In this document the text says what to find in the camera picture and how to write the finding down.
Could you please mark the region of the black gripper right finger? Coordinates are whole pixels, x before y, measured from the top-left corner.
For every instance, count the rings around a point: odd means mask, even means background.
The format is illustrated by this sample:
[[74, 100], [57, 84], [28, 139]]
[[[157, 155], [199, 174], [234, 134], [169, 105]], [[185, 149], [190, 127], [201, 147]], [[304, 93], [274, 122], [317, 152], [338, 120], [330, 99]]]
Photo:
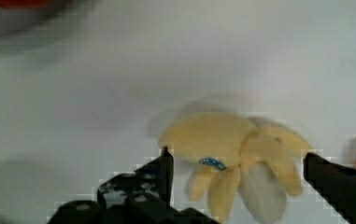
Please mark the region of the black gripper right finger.
[[356, 224], [356, 169], [315, 153], [303, 158], [306, 182], [349, 224]]

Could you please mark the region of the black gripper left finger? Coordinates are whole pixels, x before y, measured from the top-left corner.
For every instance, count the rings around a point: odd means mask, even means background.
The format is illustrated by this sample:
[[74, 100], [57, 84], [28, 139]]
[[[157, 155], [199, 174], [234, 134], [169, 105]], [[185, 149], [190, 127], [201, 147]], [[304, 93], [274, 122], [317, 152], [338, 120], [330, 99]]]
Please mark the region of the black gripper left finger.
[[104, 207], [123, 204], [125, 199], [148, 193], [169, 203], [174, 175], [174, 158], [168, 147], [163, 147], [158, 158], [148, 162], [132, 173], [115, 175], [100, 185], [97, 201]]

